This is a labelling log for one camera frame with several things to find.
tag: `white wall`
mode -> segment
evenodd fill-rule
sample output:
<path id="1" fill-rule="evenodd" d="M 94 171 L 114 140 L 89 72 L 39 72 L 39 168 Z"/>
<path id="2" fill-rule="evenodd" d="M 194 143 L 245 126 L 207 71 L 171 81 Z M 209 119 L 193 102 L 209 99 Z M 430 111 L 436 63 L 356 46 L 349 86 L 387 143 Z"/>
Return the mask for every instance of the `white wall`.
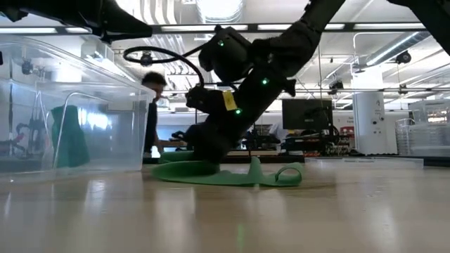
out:
<path id="1" fill-rule="evenodd" d="M 397 142 L 395 138 L 395 122 L 399 119 L 406 119 L 409 117 L 409 113 L 405 112 L 386 112 L 386 125 L 387 125 L 387 139 L 388 139 L 388 152 L 397 153 Z M 198 115 L 198 121 L 202 122 L 206 119 L 207 115 Z M 274 124 L 277 121 L 282 120 L 281 113 L 264 113 L 257 121 L 257 124 Z M 186 126 L 195 123 L 195 116 L 191 113 L 159 113 L 158 115 L 158 129 L 164 127 L 170 128 L 172 132 L 175 132 L 175 128 L 179 128 L 183 131 Z M 333 123 L 340 129 L 341 127 L 352 127 L 353 112 L 334 112 Z"/>

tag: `wooden table surface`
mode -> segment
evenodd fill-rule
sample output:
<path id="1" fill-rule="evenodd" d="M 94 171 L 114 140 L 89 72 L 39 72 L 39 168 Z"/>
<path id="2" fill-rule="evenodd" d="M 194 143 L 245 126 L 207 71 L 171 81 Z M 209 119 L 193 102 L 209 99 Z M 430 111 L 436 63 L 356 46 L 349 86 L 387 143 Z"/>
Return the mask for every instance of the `wooden table surface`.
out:
<path id="1" fill-rule="evenodd" d="M 297 188 L 193 186 L 141 172 L 0 186 L 2 253 L 428 253 L 450 252 L 449 238 L 445 170 L 306 171 Z"/>

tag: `green object in container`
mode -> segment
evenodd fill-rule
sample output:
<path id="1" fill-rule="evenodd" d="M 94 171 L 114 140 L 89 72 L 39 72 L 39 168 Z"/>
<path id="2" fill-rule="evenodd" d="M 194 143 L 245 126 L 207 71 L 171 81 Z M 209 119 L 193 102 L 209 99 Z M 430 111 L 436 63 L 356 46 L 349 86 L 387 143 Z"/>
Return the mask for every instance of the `green object in container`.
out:
<path id="1" fill-rule="evenodd" d="M 58 136 L 61 130 L 56 167 L 78 167 L 90 161 L 86 138 L 78 122 L 78 108 L 74 105 L 66 107 L 63 127 L 61 128 L 63 113 L 64 106 L 51 110 L 54 119 L 51 127 L 51 140 L 54 149 L 53 159 L 56 158 L 56 147 L 58 146 Z"/>
<path id="2" fill-rule="evenodd" d="M 302 181 L 300 170 L 302 165 L 298 162 L 282 167 L 274 174 L 264 175 L 261 162 L 257 157 L 252 157 L 250 169 L 246 174 L 221 171 L 220 164 L 212 164 L 206 161 L 193 161 L 193 152 L 163 153 L 161 164 L 154 167 L 152 175 L 163 181 L 179 183 L 195 183 L 215 186 L 272 186 L 286 187 L 298 186 Z M 287 169 L 297 171 L 296 175 L 282 175 Z"/>

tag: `black monitor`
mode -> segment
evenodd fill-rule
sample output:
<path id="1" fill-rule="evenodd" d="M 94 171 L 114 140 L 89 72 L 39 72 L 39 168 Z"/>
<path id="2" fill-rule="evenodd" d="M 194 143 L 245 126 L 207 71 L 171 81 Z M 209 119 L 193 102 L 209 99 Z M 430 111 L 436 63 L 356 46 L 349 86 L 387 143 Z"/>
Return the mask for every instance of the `black monitor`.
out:
<path id="1" fill-rule="evenodd" d="M 333 125 L 331 100 L 283 99 L 283 128 L 329 130 Z"/>

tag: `black equipment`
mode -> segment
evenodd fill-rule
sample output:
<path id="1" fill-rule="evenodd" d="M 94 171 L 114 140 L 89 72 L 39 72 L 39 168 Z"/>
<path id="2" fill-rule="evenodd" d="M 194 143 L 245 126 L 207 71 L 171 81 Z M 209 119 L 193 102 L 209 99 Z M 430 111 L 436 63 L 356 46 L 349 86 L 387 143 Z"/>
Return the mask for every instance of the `black equipment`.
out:
<path id="1" fill-rule="evenodd" d="M 333 126 L 331 100 L 283 99 L 283 128 L 320 132 Z"/>
<path id="2" fill-rule="evenodd" d="M 448 1 L 388 1 L 410 8 L 442 48 L 450 52 Z M 199 60 L 205 70 L 214 70 L 225 83 L 245 78 L 230 96 L 207 90 L 194 66 L 200 83 L 186 94 L 186 105 L 210 114 L 205 122 L 191 126 L 185 135 L 185 141 L 194 147 L 196 159 L 219 162 L 282 91 L 295 96 L 295 80 L 287 78 L 295 75 L 313 56 L 326 25 L 344 2 L 311 0 L 300 20 L 274 38 L 250 43 L 231 27 L 217 27 L 216 34 L 203 46 L 183 56 L 172 52 L 174 58 L 153 61 L 157 64 L 186 60 L 186 56 L 202 50 Z M 114 0 L 0 0 L 0 11 L 12 21 L 33 13 L 85 27 L 106 42 L 149 37 L 152 32 L 150 26 L 126 14 Z M 151 47 L 131 48 L 124 52 L 124 58 L 141 63 L 130 58 L 129 53 L 152 50 Z"/>

